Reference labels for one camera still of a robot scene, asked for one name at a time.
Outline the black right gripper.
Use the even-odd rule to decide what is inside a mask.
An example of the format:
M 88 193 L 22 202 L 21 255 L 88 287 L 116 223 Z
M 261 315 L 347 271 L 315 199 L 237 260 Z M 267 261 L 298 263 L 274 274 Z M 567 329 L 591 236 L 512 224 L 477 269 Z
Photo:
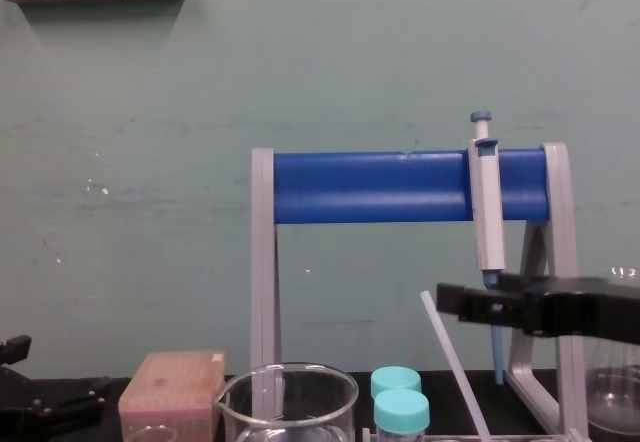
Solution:
M 503 272 L 497 287 L 488 290 L 438 284 L 436 309 L 461 322 L 510 327 L 531 336 L 639 343 L 639 289 L 598 277 Z

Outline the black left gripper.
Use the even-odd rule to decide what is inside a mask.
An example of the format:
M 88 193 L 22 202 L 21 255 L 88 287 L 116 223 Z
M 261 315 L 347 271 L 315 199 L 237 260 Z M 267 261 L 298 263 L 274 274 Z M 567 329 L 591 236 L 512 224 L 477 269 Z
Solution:
M 28 335 L 1 342 L 0 365 L 25 360 L 31 342 Z M 38 396 L 37 387 L 29 378 L 2 366 L 1 440 L 46 441 L 45 435 L 62 435 L 99 424 L 112 382 L 108 377 L 90 379 L 75 395 L 56 399 Z

